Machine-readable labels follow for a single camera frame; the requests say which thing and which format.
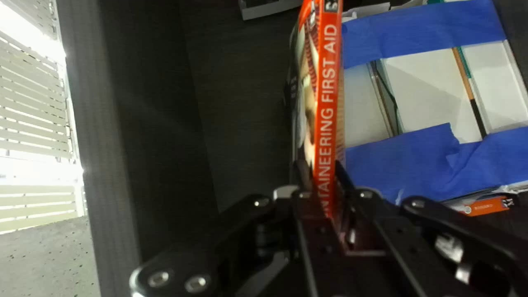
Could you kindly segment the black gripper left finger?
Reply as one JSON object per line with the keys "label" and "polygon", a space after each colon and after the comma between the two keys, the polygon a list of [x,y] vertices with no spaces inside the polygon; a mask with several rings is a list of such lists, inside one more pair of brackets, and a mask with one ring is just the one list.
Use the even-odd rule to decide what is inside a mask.
{"label": "black gripper left finger", "polygon": [[245,196],[141,264],[131,297],[306,297],[294,216],[303,198]]}

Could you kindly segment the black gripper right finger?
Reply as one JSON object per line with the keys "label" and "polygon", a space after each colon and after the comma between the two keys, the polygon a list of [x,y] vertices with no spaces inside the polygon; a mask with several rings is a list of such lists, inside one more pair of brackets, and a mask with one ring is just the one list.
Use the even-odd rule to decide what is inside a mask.
{"label": "black gripper right finger", "polygon": [[425,196],[395,206],[336,165],[354,251],[383,249],[416,297],[528,297],[527,241]]}

